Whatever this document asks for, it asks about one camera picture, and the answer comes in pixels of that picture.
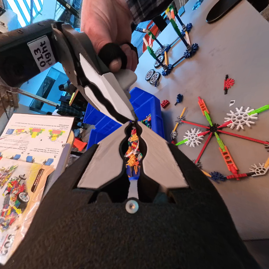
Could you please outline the black oval stand base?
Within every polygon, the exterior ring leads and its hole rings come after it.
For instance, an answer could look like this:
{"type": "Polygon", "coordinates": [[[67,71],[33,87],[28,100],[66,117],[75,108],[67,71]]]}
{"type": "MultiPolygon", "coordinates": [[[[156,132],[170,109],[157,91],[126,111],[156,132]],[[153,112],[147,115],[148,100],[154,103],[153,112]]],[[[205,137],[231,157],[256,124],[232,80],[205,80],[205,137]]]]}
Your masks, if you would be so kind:
{"type": "Polygon", "coordinates": [[[219,0],[206,17],[208,24],[213,24],[228,14],[241,0],[219,0]]]}

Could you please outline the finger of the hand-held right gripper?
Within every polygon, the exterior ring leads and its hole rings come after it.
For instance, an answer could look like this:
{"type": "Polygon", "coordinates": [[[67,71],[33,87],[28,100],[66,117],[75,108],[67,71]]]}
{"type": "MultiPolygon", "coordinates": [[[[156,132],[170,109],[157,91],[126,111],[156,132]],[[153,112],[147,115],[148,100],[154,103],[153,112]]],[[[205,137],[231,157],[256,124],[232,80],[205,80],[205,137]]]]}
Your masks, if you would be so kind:
{"type": "Polygon", "coordinates": [[[86,86],[84,88],[85,95],[87,98],[95,105],[95,107],[102,112],[104,115],[109,118],[115,120],[120,124],[127,123],[127,118],[125,116],[120,115],[113,108],[112,104],[104,98],[101,92],[97,89],[96,86],[86,86]]]}
{"type": "Polygon", "coordinates": [[[100,75],[82,54],[79,54],[79,56],[83,73],[87,79],[86,86],[96,86],[104,98],[112,104],[116,112],[127,118],[127,122],[136,121],[137,117],[130,103],[128,92],[130,86],[137,80],[136,74],[129,69],[123,69],[116,74],[108,72],[100,75]]]}

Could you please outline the orange object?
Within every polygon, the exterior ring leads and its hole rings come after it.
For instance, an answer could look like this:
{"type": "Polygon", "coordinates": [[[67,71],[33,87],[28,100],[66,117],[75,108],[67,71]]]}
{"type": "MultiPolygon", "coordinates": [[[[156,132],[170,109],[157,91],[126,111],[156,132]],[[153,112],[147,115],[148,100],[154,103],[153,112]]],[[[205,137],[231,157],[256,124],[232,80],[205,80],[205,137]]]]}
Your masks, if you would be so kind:
{"type": "Polygon", "coordinates": [[[88,143],[83,142],[80,138],[75,137],[72,147],[76,148],[79,152],[83,151],[88,143]]]}

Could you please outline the spoked construction toy wheel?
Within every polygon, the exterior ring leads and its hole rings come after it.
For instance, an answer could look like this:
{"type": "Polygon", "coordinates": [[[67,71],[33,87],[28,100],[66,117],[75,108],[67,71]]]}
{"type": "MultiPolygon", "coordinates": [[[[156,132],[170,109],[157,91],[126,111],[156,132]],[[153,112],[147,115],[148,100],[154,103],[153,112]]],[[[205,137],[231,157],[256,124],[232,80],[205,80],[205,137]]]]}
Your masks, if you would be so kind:
{"type": "Polygon", "coordinates": [[[250,171],[247,173],[239,173],[239,169],[238,169],[237,165],[235,164],[233,157],[231,156],[231,154],[230,154],[227,146],[224,144],[223,140],[220,138],[219,134],[220,133],[226,134],[226,135],[237,137],[240,139],[263,144],[268,152],[268,141],[263,141],[263,140],[251,138],[248,136],[242,136],[242,135],[239,135],[236,133],[224,131],[223,129],[226,127],[231,128],[231,129],[236,127],[236,130],[240,130],[240,129],[243,130],[245,125],[248,127],[251,127],[251,125],[255,124],[254,120],[258,119],[258,114],[260,114],[264,111],[267,111],[269,108],[269,105],[268,104],[264,105],[258,109],[250,109],[249,107],[247,107],[246,109],[244,109],[244,107],[236,108],[235,112],[230,111],[230,113],[227,113],[228,117],[225,118],[224,123],[221,125],[212,122],[212,119],[210,117],[210,112],[209,112],[204,100],[200,97],[198,97],[198,105],[201,109],[203,116],[207,119],[207,122],[209,123],[209,125],[205,126],[205,125],[201,125],[201,124],[187,121],[185,119],[185,117],[183,116],[184,112],[186,110],[186,108],[184,108],[181,115],[179,117],[177,117],[176,126],[174,127],[173,131],[171,132],[172,144],[174,144],[176,146],[185,144],[185,145],[190,146],[190,147],[195,147],[195,146],[199,146],[201,144],[201,141],[204,139],[204,137],[206,135],[208,135],[199,155],[194,160],[194,163],[198,166],[198,168],[201,170],[201,172],[203,172],[203,174],[205,176],[209,177],[212,181],[214,181],[216,183],[225,182],[225,181],[231,180],[231,179],[240,180],[240,179],[246,178],[246,177],[260,177],[260,176],[266,175],[268,173],[268,168],[269,168],[268,159],[266,160],[265,163],[259,163],[258,165],[253,164],[250,168],[250,171]],[[178,135],[177,127],[184,124],[184,123],[191,125],[191,126],[195,126],[196,128],[188,130],[185,133],[186,135],[184,136],[184,139],[179,141],[179,142],[176,142],[175,140],[176,140],[177,135],[178,135]],[[202,170],[201,167],[199,166],[200,159],[201,159],[201,157],[202,157],[202,155],[203,155],[203,153],[204,153],[206,147],[208,146],[212,137],[216,138],[220,153],[224,159],[224,162],[227,166],[228,171],[231,173],[228,176],[224,176],[217,171],[207,173],[206,171],[202,170]]]}

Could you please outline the window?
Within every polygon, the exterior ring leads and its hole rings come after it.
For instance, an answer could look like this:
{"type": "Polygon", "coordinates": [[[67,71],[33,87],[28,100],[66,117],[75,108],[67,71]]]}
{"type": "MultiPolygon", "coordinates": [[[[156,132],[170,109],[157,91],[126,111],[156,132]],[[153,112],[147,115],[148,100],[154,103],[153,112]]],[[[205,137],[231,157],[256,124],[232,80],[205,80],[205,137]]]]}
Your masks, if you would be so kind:
{"type": "Polygon", "coordinates": [[[43,0],[7,0],[8,9],[12,10],[18,19],[20,26],[29,25],[31,15],[35,19],[41,14],[43,9],[43,0]]]}

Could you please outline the blue construction toy car frame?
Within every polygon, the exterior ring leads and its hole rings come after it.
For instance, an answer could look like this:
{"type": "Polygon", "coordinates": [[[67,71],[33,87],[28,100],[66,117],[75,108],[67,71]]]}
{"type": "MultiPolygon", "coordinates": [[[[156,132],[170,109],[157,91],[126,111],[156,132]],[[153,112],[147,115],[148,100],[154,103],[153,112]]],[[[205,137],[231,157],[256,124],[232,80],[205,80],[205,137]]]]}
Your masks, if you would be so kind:
{"type": "Polygon", "coordinates": [[[170,64],[167,57],[167,52],[170,50],[172,45],[162,45],[151,30],[142,29],[142,31],[146,33],[146,37],[149,37],[149,40],[143,37],[143,43],[150,55],[159,64],[159,66],[163,68],[163,76],[169,75],[175,65],[177,65],[183,59],[191,58],[199,48],[197,43],[191,44],[190,42],[188,29],[192,28],[192,24],[189,23],[185,25],[182,22],[173,4],[168,6],[168,8],[165,10],[165,14],[169,19],[174,31],[177,33],[178,39],[180,39],[186,47],[183,56],[174,64],[170,64]]]}

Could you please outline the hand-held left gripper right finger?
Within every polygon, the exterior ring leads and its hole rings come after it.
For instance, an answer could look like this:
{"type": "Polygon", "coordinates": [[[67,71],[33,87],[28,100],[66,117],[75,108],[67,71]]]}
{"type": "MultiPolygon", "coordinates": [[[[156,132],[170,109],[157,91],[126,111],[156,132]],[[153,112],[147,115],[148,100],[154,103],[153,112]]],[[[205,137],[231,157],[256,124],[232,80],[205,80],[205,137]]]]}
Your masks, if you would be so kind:
{"type": "Polygon", "coordinates": [[[141,132],[139,141],[144,146],[140,146],[144,174],[157,182],[163,190],[188,188],[168,142],[141,122],[137,122],[136,126],[141,132]]]}

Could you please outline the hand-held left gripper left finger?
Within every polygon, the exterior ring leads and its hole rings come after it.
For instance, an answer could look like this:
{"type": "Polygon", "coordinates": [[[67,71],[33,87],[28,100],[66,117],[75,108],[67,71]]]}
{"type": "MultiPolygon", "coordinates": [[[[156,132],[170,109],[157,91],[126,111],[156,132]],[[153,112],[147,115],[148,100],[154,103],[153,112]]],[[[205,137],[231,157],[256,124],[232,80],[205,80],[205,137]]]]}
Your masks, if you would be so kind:
{"type": "Polygon", "coordinates": [[[101,189],[120,175],[123,170],[120,145],[126,138],[125,131],[130,123],[123,124],[97,144],[97,149],[78,182],[78,188],[101,189]]]}

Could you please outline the plastic bag with picture sheet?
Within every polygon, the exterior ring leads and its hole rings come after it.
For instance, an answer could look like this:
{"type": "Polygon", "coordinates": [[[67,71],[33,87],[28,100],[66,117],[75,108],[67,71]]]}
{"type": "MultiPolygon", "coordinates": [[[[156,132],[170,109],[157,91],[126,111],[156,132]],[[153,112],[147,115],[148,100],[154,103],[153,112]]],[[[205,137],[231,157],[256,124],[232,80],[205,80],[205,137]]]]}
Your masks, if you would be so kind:
{"type": "Polygon", "coordinates": [[[0,160],[0,262],[16,251],[40,205],[53,166],[20,160],[0,160]]]}

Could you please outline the white board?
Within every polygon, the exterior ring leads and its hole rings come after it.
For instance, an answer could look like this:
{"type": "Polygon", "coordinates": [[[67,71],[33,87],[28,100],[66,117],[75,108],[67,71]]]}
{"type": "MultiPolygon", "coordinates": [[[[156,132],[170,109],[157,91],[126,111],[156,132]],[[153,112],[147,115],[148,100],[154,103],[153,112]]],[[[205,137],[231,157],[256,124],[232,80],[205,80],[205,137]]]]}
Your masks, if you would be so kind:
{"type": "Polygon", "coordinates": [[[67,142],[65,143],[65,146],[59,157],[58,163],[57,165],[54,165],[55,170],[60,170],[61,172],[65,170],[72,147],[73,147],[74,140],[75,140],[75,135],[74,135],[74,132],[71,130],[69,133],[67,142]]]}

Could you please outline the toy wheel pair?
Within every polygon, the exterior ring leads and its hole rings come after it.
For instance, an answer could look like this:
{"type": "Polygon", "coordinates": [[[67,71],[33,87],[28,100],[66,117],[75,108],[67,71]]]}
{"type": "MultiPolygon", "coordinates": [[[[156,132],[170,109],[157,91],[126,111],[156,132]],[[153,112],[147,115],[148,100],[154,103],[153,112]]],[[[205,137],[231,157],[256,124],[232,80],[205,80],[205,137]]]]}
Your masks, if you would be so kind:
{"type": "Polygon", "coordinates": [[[154,69],[151,69],[147,72],[145,80],[149,82],[152,86],[158,87],[160,85],[160,72],[156,72],[154,69]]]}

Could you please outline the person's right hand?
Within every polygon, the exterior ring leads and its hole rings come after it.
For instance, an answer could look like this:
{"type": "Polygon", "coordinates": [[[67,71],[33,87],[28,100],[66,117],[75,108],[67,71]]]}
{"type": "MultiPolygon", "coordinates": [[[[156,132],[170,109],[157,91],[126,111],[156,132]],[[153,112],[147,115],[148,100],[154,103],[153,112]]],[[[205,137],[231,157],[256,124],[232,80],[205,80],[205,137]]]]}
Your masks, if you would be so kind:
{"type": "Polygon", "coordinates": [[[98,54],[107,43],[118,44],[127,57],[126,68],[135,71],[137,55],[131,42],[132,14],[123,0],[84,0],[80,28],[89,37],[98,54]]]}

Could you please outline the pile of colourful toy pieces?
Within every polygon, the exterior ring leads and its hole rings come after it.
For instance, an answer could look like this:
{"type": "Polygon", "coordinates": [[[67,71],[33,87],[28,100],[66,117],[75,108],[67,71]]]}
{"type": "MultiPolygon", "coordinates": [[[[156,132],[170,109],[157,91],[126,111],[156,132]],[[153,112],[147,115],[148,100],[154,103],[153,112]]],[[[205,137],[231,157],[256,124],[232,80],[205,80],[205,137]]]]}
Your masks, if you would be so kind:
{"type": "Polygon", "coordinates": [[[134,126],[132,127],[127,143],[128,149],[124,154],[126,173],[130,181],[138,180],[144,154],[140,151],[139,137],[137,135],[136,127],[134,126]]]}

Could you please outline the red white box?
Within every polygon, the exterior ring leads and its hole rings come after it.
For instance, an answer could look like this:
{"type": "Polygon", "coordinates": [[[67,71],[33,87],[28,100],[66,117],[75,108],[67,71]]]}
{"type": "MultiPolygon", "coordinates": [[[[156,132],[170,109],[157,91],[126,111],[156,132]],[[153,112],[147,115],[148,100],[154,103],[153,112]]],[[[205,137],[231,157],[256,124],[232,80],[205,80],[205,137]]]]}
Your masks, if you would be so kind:
{"type": "Polygon", "coordinates": [[[142,30],[143,30],[143,33],[145,33],[144,39],[146,40],[147,44],[151,48],[153,48],[154,39],[149,36],[148,31],[150,31],[155,37],[158,37],[158,35],[160,34],[159,28],[156,26],[153,20],[151,20],[150,23],[146,27],[142,28],[142,30]]]}

